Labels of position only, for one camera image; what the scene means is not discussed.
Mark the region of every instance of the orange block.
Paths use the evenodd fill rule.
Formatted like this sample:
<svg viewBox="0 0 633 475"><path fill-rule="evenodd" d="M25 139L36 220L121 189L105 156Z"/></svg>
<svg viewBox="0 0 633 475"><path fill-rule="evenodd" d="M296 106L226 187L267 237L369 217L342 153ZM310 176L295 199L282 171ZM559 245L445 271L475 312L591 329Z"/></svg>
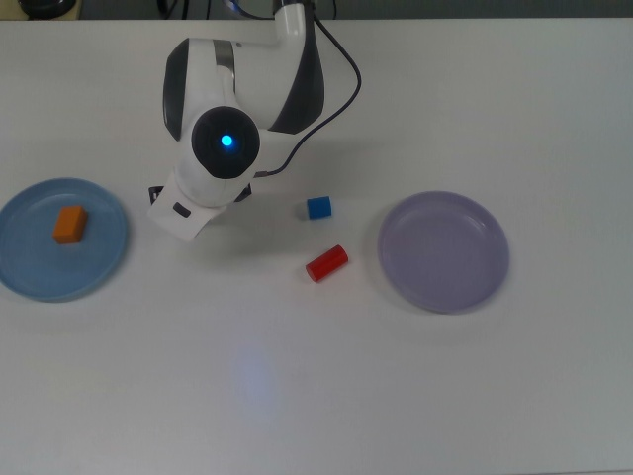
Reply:
<svg viewBox="0 0 633 475"><path fill-rule="evenodd" d="M64 206L59 210L52 238L58 244L80 242L86 221L88 221L88 213L81 206Z"/></svg>

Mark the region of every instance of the blue plate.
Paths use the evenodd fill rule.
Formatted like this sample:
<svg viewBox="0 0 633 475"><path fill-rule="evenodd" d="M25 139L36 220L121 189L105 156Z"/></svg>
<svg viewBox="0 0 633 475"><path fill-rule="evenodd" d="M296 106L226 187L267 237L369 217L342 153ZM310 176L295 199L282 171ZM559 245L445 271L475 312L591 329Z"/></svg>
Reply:
<svg viewBox="0 0 633 475"><path fill-rule="evenodd" d="M52 238L57 215L72 205L88 213L83 239L58 244ZM0 281L30 299L73 300L108 277L127 239L126 217L110 192L76 178L43 181L0 211Z"/></svg>

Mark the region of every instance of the red cylinder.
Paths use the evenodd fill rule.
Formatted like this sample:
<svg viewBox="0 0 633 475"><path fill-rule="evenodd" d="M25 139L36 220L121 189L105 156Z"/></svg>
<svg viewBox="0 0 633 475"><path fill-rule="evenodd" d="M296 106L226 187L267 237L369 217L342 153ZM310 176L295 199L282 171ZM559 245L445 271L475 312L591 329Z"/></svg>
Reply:
<svg viewBox="0 0 633 475"><path fill-rule="evenodd" d="M320 282L324 277L346 264L349 261L345 249L336 245L325 254L317 257L306 266L308 275L315 282Z"/></svg>

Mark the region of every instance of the purple plate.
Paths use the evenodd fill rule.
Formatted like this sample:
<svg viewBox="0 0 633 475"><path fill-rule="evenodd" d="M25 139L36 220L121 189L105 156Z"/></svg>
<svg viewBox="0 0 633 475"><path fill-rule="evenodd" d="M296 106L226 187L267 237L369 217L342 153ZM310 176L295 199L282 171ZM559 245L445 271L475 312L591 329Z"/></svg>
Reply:
<svg viewBox="0 0 633 475"><path fill-rule="evenodd" d="M479 203L446 191L399 203L381 226L378 256L406 299L444 314L485 301L509 266L507 239L495 217Z"/></svg>

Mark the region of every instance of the black cable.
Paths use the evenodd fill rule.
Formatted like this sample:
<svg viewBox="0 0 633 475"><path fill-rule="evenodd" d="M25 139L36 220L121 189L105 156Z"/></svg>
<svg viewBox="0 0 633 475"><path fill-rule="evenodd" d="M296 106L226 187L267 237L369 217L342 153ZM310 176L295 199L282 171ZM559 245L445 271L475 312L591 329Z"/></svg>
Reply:
<svg viewBox="0 0 633 475"><path fill-rule="evenodd" d="M174 8L176 8L176 4L178 4L178 0L174 0L174 2L171 4L171 7L169 7L169 10L167 10L167 13L165 13L164 17L162 17L163 20L169 20L171 14L174 11Z"/></svg>
<svg viewBox="0 0 633 475"><path fill-rule="evenodd" d="M185 0L182 4L182 20L187 20L187 15L189 14L189 0Z"/></svg>
<svg viewBox="0 0 633 475"><path fill-rule="evenodd" d="M281 173L282 171L284 171L286 169L286 167L292 161L293 157L295 156L295 154L297 153L297 150L299 150L301 145L303 145L306 142L306 140L309 139L311 136L313 136L316 132L318 132L323 127L325 127L327 124L329 124L334 119L336 119L338 116L340 116L343 113L343 111L345 109L347 109L352 102L354 102L354 99L356 99L356 96L358 96L358 93L360 92L360 88L361 88L361 86L363 84L363 78L362 78L362 76L360 74L360 69L358 69L358 66L354 62L354 59L352 59L352 57L349 55L349 53L336 40L336 38L332 35L332 33L330 33L327 30L327 28L323 26L323 23L320 22L320 20L317 18L316 15L315 15L315 23L320 28L320 30L323 32L323 34L326 35L327 38L340 51L340 53L345 57L345 59L347 59L347 62L349 62L349 64L354 69L354 72L356 73L356 80L357 80L356 89L354 90L352 95L349 97L347 102L345 104L343 104L335 113L333 113L331 116L329 116L327 119L325 119L323 122L318 124L316 127L314 127L311 131L309 131L307 134L305 134L302 137L302 139L299 141L299 143L297 143L295 145L295 147L293 148L293 150L290 152L290 155L288 155L288 158L286 158L286 161L284 162L283 165L281 165L279 168L277 168L276 170L273 170L273 171L258 171L257 173L255 173L255 178L261 178L261 177L264 177L264 176L276 175L277 173Z"/></svg>

